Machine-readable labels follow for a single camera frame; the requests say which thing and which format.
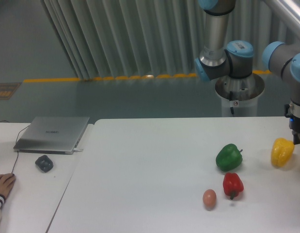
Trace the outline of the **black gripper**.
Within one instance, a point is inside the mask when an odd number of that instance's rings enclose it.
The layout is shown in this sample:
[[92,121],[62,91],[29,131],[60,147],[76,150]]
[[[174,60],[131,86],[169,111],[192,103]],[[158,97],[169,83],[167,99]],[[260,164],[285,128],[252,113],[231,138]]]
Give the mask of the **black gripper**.
[[293,144],[300,144],[300,118],[294,115],[293,113],[296,110],[293,108],[300,108],[298,105],[294,105],[292,102],[290,104],[284,105],[284,116],[289,119],[289,128],[292,130],[293,135]]

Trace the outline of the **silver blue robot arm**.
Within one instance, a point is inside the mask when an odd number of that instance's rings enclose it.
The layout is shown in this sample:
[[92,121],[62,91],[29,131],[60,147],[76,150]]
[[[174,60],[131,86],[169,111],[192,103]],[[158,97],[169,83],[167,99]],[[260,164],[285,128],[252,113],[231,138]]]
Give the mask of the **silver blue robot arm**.
[[[257,100],[264,91],[263,79],[253,73],[253,46],[243,40],[224,39],[233,0],[201,0],[205,11],[204,48],[195,59],[197,75],[204,81],[216,80],[224,117],[256,115]],[[294,144],[300,144],[300,42],[288,45],[275,41],[263,51],[262,62],[290,87],[290,103],[284,107]]]

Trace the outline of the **person's hand on mouse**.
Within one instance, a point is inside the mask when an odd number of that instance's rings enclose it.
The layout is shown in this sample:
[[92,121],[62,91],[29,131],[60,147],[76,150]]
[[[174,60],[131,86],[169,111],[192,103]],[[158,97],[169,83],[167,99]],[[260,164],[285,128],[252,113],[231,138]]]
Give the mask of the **person's hand on mouse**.
[[5,199],[8,198],[14,187],[16,176],[13,173],[0,174],[0,195]]

